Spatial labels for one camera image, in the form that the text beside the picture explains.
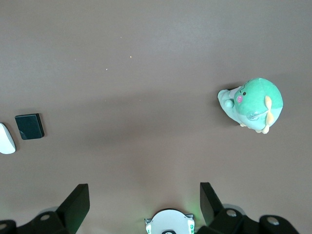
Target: pink cheek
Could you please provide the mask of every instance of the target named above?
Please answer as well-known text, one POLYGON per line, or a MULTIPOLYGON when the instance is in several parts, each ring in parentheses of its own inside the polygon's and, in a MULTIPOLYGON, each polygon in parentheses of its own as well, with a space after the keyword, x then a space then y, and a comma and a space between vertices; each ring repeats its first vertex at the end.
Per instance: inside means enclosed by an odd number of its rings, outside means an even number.
POLYGON ((238 103, 241 103, 242 101, 243 101, 243 97, 242 97, 242 96, 238 96, 238 97, 237 97, 237 102, 238 102, 238 103))

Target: green plush toy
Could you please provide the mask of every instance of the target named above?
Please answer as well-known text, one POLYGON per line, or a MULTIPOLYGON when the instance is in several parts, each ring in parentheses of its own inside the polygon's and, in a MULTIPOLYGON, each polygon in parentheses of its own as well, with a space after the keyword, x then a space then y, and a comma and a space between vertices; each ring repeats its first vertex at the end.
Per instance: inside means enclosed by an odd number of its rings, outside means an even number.
POLYGON ((218 99, 225 113, 240 126, 268 133, 283 109, 278 88, 264 78, 254 78, 233 90, 221 90, 218 99))

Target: white robot part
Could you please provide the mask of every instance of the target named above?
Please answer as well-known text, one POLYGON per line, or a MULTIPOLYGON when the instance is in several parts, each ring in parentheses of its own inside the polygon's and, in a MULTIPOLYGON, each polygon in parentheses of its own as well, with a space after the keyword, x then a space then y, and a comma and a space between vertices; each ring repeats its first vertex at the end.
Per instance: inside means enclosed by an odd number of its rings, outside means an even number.
POLYGON ((15 144, 9 130, 3 123, 0 123, 0 153, 8 155, 15 152, 15 144))
POLYGON ((194 234, 193 214, 183 214, 177 210, 163 210, 152 219, 145 219, 148 234, 194 234))

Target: screw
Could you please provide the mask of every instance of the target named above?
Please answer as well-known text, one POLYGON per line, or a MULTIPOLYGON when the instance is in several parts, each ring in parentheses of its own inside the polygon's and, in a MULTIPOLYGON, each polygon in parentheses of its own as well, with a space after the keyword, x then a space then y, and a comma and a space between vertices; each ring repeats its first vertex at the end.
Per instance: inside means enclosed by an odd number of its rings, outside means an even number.
POLYGON ((49 217, 50 217, 50 216, 49 216, 48 214, 45 214, 45 215, 43 215, 43 216, 40 218, 40 220, 41 220, 41 221, 45 221, 45 220, 47 220, 49 217))
POLYGON ((8 225, 6 223, 0 224, 0 230, 3 230, 7 227, 8 225))
POLYGON ((227 210, 226 213, 228 214, 228 216, 236 217, 236 212, 234 210, 227 210))
POLYGON ((277 220, 276 218, 272 217, 272 216, 268 217, 267 220, 268 220, 268 222, 271 223, 272 225, 276 225, 276 226, 279 225, 278 220, 277 220))

